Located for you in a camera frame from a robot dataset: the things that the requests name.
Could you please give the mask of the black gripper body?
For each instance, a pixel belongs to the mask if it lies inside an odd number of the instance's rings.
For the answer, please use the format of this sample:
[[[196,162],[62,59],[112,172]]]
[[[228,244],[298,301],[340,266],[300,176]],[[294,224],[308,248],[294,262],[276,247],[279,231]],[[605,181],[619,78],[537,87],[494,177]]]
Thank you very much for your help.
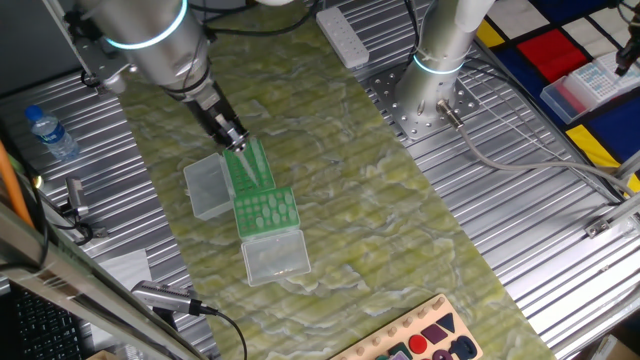
[[[232,129],[233,109],[224,95],[200,93],[186,105],[207,134],[228,134]]]

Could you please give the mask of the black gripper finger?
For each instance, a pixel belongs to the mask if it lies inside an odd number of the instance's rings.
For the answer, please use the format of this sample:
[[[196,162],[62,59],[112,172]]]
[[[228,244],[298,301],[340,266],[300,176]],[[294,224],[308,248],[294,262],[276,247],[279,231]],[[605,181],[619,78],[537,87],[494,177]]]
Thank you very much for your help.
[[[213,127],[214,140],[224,146],[229,151],[242,151],[243,150],[243,128],[228,125],[223,127],[220,124]]]
[[[226,148],[246,147],[248,132],[237,118],[223,118],[223,135]]]

